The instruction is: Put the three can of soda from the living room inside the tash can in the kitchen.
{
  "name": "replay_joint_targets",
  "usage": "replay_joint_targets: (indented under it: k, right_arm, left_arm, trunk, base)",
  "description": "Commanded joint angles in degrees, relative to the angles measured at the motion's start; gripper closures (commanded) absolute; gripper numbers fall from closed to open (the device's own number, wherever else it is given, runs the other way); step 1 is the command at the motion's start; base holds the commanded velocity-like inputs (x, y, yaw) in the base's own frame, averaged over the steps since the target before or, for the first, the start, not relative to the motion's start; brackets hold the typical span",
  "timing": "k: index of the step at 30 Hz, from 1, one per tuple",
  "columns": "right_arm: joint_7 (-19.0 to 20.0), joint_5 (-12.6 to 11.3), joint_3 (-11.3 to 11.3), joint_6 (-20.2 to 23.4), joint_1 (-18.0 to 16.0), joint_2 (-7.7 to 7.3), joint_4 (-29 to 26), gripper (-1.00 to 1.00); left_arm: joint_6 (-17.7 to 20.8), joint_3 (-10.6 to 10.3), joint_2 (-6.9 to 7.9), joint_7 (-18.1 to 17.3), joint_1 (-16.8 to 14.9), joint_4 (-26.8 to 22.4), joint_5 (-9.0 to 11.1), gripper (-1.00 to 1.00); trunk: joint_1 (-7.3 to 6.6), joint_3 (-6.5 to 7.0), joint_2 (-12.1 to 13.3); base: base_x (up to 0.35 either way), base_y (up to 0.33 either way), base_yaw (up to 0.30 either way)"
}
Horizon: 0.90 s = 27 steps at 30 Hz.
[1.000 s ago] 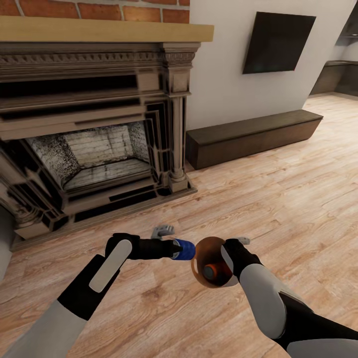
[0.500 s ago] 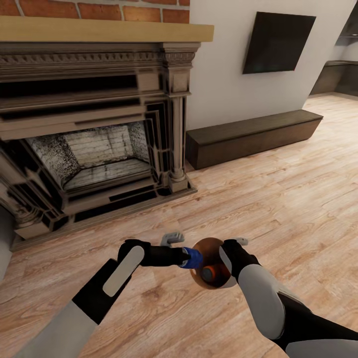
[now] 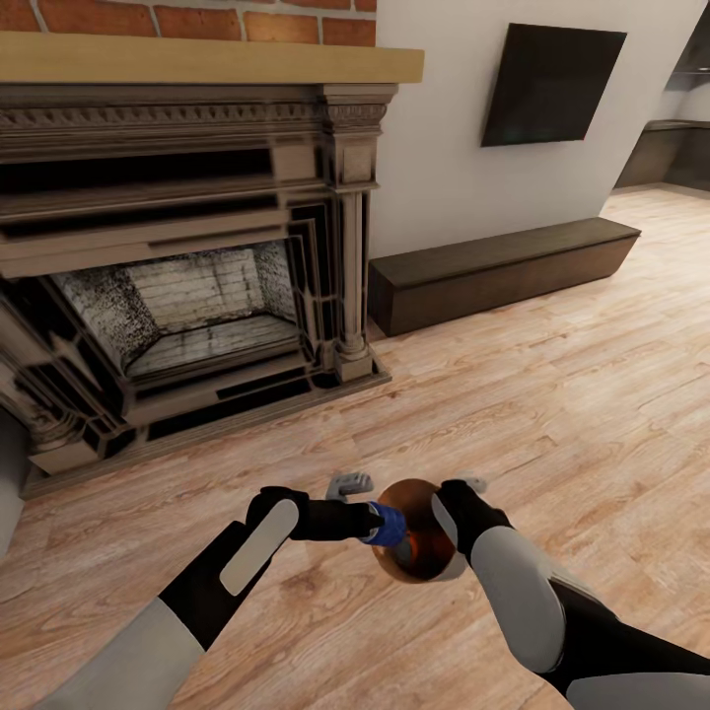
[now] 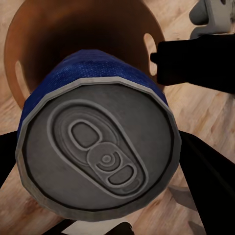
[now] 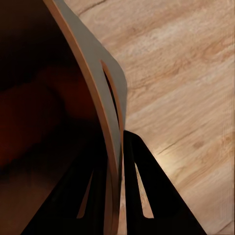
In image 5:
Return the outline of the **can of soda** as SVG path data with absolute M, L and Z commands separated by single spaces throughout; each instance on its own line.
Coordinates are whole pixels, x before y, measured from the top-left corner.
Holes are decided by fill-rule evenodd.
M 47 86 L 27 83 L 0 92 L 0 168 L 52 132 L 62 108 Z
M 112 95 L 116 113 L 118 113 L 111 84 L 105 72 L 104 75 Z M 42 67 L 35 72 L 31 81 L 47 86 L 57 95 L 63 109 L 63 115 L 99 119 L 80 69 Z

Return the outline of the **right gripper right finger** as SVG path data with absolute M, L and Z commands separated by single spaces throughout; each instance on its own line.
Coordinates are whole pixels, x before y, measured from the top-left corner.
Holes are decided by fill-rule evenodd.
M 142 138 L 123 132 L 127 235 L 207 235 Z M 154 218 L 143 215 L 137 165 Z

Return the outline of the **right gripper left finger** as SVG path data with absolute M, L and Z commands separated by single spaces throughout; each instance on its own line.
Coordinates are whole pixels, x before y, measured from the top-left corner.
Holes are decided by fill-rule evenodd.
M 103 235 L 107 160 L 99 132 L 89 138 L 21 235 Z M 85 213 L 77 218 L 92 171 Z

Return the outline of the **trash can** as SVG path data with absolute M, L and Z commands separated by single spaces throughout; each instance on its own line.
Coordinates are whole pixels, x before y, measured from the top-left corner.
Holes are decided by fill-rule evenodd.
M 21 235 L 99 132 L 108 155 L 103 235 L 118 235 L 127 103 L 121 66 L 63 0 L 0 0 L 0 92 L 33 82 L 42 67 L 80 69 L 99 119 L 62 112 L 52 132 L 0 168 L 0 235 Z M 77 218 L 84 216 L 92 176 Z

